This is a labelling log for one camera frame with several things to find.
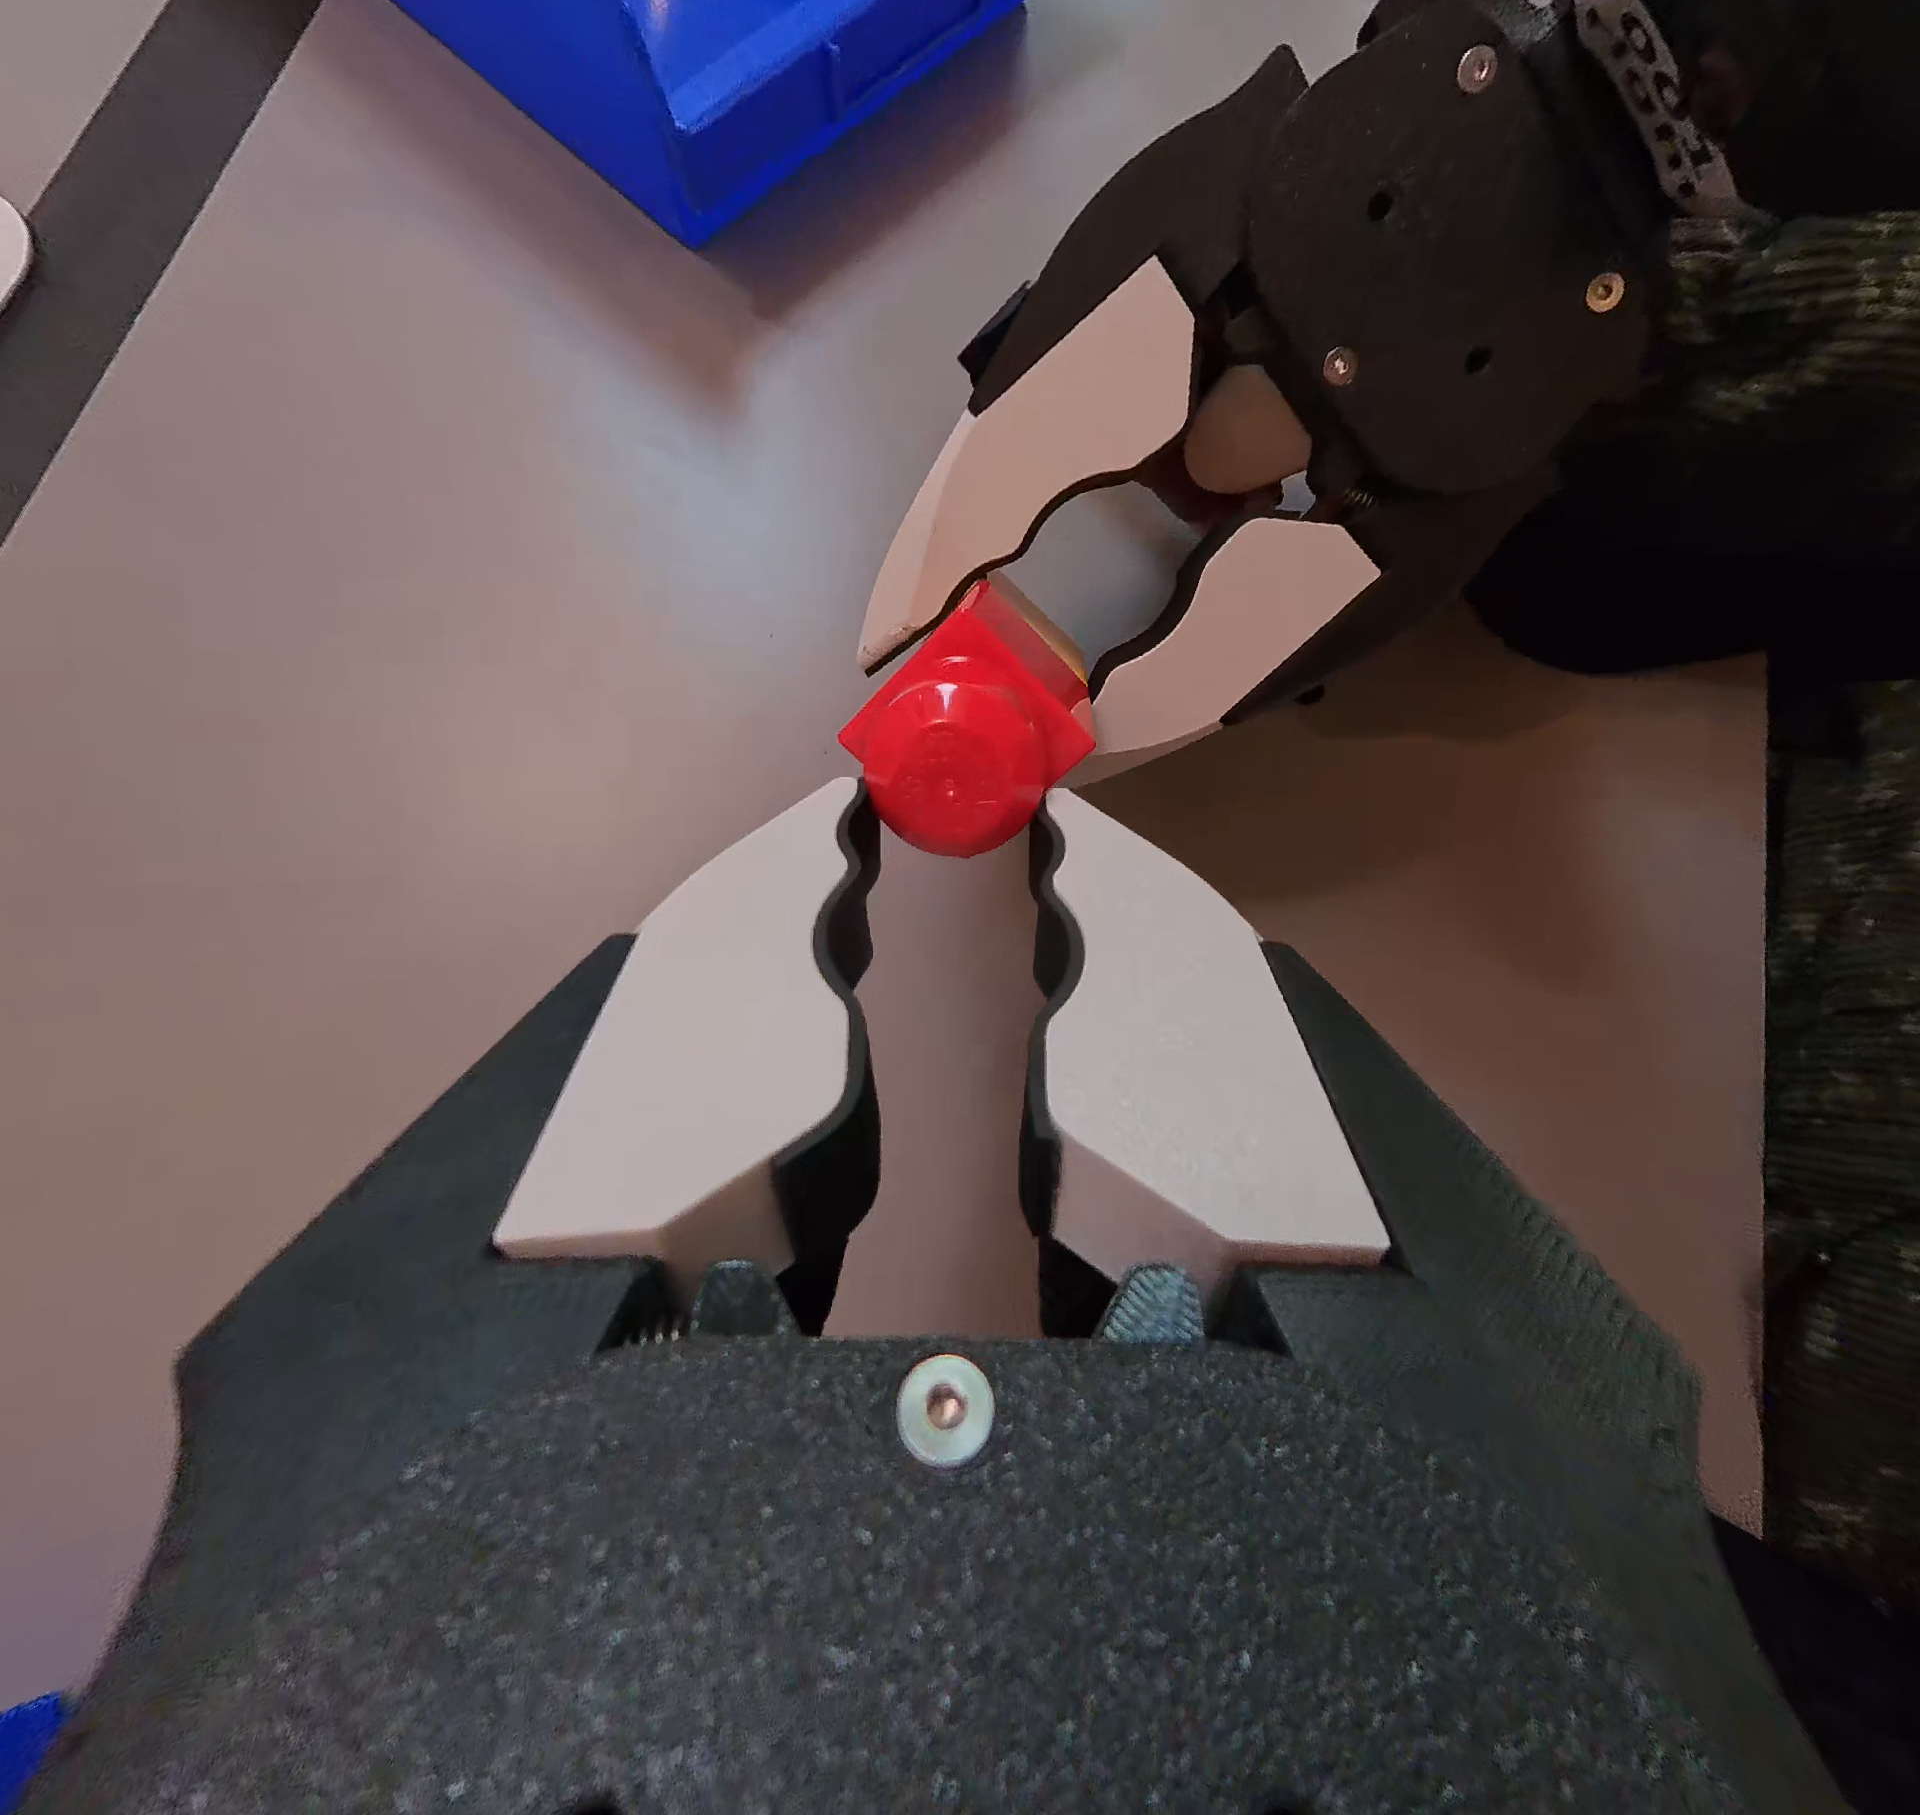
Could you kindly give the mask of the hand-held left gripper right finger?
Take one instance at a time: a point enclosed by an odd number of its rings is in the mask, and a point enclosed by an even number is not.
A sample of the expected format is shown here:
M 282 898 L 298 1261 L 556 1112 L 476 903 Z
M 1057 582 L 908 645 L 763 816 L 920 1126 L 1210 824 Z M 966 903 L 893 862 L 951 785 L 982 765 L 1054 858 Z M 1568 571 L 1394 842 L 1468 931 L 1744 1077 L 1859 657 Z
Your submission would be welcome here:
M 1379 1266 L 1389 1231 L 1256 927 L 1082 794 L 1031 829 L 1038 1238 L 1097 1271 Z

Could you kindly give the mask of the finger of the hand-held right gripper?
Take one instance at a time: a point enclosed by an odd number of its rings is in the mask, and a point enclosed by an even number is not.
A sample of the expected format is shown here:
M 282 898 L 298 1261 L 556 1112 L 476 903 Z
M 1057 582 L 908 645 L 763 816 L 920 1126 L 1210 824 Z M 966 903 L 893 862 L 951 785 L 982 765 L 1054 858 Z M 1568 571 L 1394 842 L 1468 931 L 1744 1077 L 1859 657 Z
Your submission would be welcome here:
M 1188 557 L 1162 614 L 1092 676 L 1088 787 L 1221 730 L 1251 697 L 1381 582 L 1339 523 L 1259 515 Z
M 1140 468 L 1188 426 L 1195 312 L 1148 255 L 978 412 L 929 468 L 882 560 L 859 637 L 875 676 L 1074 494 Z

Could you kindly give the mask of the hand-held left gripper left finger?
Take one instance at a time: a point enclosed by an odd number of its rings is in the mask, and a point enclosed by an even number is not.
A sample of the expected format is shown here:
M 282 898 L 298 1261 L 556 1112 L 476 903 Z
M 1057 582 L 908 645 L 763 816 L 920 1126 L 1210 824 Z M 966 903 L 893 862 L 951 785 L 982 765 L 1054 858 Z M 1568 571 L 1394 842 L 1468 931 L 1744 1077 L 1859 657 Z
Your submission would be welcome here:
M 877 870 L 875 805 L 838 776 L 640 922 L 496 1223 L 502 1257 L 654 1259 L 685 1301 L 748 1261 L 825 1331 L 882 1175 L 856 998 Z

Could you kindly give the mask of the red mega block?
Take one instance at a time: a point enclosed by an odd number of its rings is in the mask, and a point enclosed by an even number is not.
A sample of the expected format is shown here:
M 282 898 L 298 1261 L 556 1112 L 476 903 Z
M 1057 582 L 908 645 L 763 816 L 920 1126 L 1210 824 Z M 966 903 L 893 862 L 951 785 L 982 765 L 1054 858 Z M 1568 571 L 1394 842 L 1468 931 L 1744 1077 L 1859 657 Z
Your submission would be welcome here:
M 903 842 L 971 859 L 1012 841 L 1095 751 L 1088 666 L 1035 603 L 973 584 L 839 731 Z

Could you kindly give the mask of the person's right forearm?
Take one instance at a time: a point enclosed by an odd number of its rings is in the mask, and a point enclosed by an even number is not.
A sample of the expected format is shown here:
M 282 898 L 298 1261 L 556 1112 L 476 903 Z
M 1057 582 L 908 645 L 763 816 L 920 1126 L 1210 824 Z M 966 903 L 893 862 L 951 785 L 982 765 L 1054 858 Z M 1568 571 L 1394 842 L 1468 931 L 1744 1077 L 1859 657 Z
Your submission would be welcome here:
M 1919 668 L 1919 213 L 1682 217 L 1631 397 L 1467 587 L 1580 676 Z

